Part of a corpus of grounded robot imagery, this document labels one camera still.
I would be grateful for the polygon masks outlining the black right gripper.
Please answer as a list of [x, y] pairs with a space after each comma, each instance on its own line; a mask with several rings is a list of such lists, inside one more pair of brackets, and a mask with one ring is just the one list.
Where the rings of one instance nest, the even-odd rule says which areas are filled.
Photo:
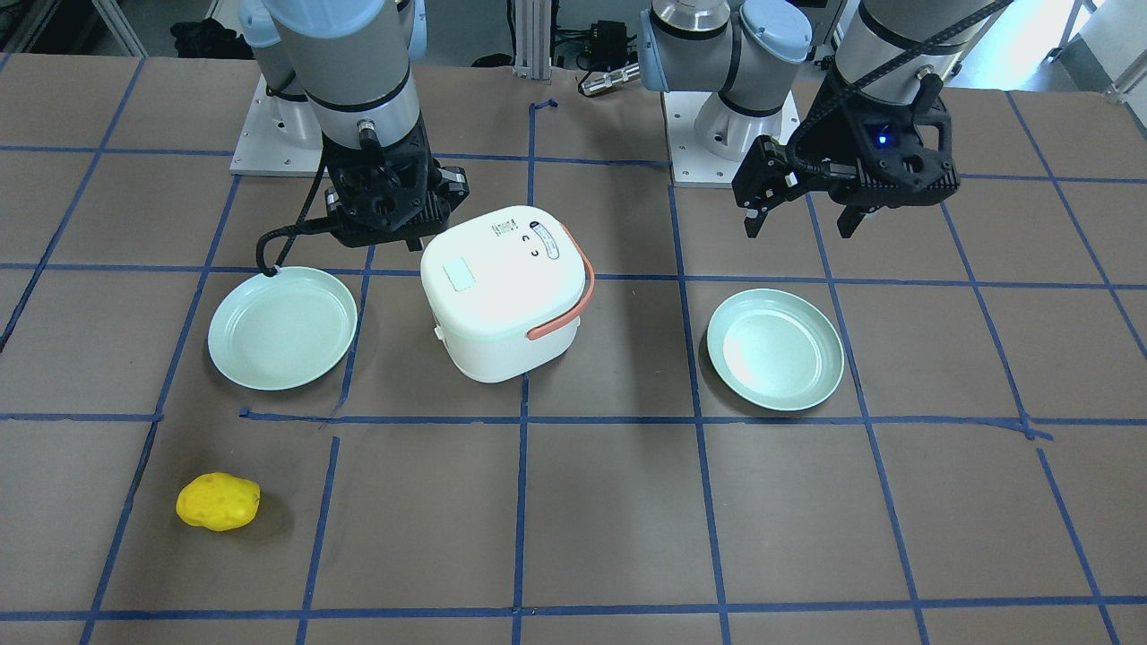
[[411, 252], [421, 238], [448, 230], [452, 212], [470, 196], [463, 168], [443, 168], [434, 158], [426, 126], [395, 143], [379, 143], [362, 131], [360, 148], [323, 135], [321, 160], [331, 179], [321, 231], [345, 246], [404, 241]]

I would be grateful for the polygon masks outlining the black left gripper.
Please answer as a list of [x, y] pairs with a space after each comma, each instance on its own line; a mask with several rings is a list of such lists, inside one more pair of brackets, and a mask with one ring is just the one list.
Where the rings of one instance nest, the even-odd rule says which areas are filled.
[[841, 238], [853, 238], [866, 209], [929, 207], [955, 195], [960, 174], [943, 87], [938, 73], [924, 73], [910, 81], [906, 104], [890, 104], [828, 73], [788, 142], [758, 135], [729, 181], [746, 207], [746, 236], [758, 238], [768, 210], [807, 192], [845, 207]]

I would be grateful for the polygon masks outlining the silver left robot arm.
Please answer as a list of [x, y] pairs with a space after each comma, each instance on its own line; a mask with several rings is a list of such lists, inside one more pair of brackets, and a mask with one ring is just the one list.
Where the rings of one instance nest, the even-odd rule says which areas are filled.
[[771, 210], [810, 193], [842, 207], [841, 238], [885, 209], [933, 207], [962, 184], [941, 93], [1004, 1], [861, 1], [814, 102], [777, 123], [814, 25], [788, 1], [651, 1], [635, 54], [646, 90], [703, 91], [699, 134], [738, 162], [729, 187], [757, 238]]

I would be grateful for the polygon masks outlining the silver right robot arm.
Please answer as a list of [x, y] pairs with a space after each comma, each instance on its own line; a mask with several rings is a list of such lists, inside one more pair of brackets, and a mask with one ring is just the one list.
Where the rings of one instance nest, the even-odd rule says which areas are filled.
[[427, 138], [409, 54], [418, 3], [242, 1], [237, 20], [267, 98], [307, 108], [321, 143], [298, 219], [263, 234], [256, 252], [319, 234], [421, 252], [448, 230], [470, 184], [434, 158]]

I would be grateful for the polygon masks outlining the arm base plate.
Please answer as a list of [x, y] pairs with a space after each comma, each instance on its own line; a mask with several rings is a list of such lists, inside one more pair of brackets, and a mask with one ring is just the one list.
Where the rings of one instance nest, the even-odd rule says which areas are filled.
[[318, 168], [321, 130], [311, 104], [271, 98], [262, 77], [247, 106], [229, 170], [234, 176], [307, 178]]
[[791, 92], [780, 111], [765, 117], [734, 111], [713, 91], [668, 91], [662, 104], [677, 187], [728, 188], [758, 135], [785, 143], [799, 123]]

